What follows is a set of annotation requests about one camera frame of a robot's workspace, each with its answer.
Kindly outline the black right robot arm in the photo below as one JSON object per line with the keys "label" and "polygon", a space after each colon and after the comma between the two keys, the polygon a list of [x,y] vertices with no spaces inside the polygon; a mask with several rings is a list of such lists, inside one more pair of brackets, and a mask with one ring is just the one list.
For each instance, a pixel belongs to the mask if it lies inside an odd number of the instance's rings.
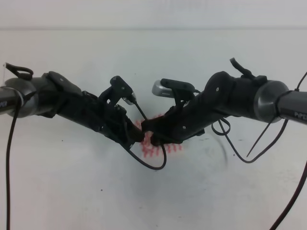
{"label": "black right robot arm", "polygon": [[235,78],[222,71],[215,73],[204,90],[187,103],[143,121],[142,130],[152,132],[152,145],[159,141],[182,143],[229,116],[265,123],[288,119],[306,124],[307,93],[291,91],[283,82],[265,76]]}

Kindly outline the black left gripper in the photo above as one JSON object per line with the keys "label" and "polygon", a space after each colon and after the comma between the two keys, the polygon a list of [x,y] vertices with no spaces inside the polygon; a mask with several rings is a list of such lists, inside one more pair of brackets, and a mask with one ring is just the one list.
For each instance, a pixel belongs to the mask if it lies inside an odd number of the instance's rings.
{"label": "black left gripper", "polygon": [[93,131],[103,134],[128,150],[134,143],[143,141],[142,130],[129,121],[126,110],[117,104],[120,94],[103,92],[97,97],[87,92],[86,99],[86,120]]}

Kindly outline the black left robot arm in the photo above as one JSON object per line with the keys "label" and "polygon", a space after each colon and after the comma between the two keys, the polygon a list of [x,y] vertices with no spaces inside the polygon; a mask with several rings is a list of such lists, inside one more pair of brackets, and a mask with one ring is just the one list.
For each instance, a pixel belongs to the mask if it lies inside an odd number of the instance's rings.
{"label": "black left robot arm", "polygon": [[122,97],[115,84],[95,96],[50,71],[31,80],[5,81],[0,89],[0,112],[13,115],[20,100],[19,118],[59,115],[130,149],[143,141],[144,134],[127,117],[125,108],[117,104]]}

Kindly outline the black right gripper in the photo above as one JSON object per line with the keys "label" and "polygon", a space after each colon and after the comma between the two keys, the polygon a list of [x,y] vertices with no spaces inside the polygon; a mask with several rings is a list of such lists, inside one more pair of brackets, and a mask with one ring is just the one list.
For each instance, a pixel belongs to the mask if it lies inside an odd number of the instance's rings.
{"label": "black right gripper", "polygon": [[170,144],[173,141],[182,142],[205,133],[204,114],[205,102],[191,100],[185,106],[171,107],[163,117],[144,120],[141,127],[144,132],[163,132],[163,134],[152,134],[151,144],[153,146]]}

